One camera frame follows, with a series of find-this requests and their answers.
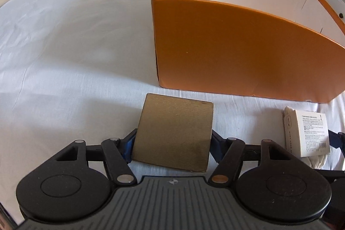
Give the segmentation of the orange cardboard box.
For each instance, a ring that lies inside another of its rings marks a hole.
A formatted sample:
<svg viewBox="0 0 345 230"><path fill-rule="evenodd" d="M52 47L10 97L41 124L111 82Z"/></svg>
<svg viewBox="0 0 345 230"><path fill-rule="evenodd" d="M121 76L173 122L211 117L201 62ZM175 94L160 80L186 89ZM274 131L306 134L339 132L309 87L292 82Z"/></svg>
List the orange cardboard box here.
<svg viewBox="0 0 345 230"><path fill-rule="evenodd" d="M326 0L151 0L159 85L328 103L344 23Z"/></svg>

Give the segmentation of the gold brown square box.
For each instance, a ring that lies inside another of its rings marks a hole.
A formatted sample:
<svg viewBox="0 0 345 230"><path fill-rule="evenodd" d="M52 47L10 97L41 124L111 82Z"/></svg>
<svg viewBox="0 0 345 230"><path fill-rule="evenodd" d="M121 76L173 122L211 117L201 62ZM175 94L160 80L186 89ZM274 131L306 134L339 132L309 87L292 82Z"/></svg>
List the gold brown square box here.
<svg viewBox="0 0 345 230"><path fill-rule="evenodd" d="M213 103L148 93L132 159L150 165L206 172Z"/></svg>

